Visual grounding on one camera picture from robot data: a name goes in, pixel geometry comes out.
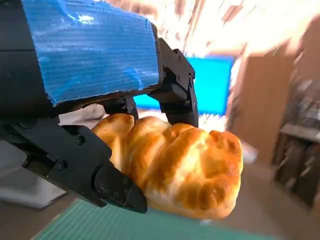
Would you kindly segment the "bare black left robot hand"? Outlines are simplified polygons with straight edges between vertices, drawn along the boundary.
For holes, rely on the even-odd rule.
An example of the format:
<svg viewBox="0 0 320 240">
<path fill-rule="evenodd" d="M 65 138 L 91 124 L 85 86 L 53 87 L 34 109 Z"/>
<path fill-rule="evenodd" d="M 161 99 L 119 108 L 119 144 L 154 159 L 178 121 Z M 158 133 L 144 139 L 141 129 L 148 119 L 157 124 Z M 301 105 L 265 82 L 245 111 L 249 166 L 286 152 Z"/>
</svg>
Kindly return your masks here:
<svg viewBox="0 0 320 240">
<path fill-rule="evenodd" d="M 89 128 L 59 116 L 90 104 L 138 118 L 134 96 L 170 123 L 199 125 L 195 70 L 147 18 L 94 0 L 0 3 L 0 138 L 22 167 L 98 207 L 144 214 L 147 200 Z"/>
</svg>

